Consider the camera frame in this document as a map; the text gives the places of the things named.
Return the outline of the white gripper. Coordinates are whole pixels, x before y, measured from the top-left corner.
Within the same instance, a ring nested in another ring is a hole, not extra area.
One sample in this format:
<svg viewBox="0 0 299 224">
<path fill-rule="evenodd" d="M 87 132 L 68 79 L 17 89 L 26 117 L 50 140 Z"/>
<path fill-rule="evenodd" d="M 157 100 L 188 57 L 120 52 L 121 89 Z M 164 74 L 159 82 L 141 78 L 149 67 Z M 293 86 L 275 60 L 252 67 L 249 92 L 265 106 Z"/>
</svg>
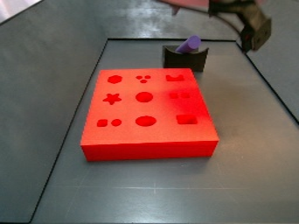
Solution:
<svg viewBox="0 0 299 224">
<path fill-rule="evenodd" d="M 207 12 L 209 6 L 209 0 L 157 0 L 157 1 L 164 4 L 169 4 L 173 12 L 177 12 L 179 9 Z"/>
</svg>

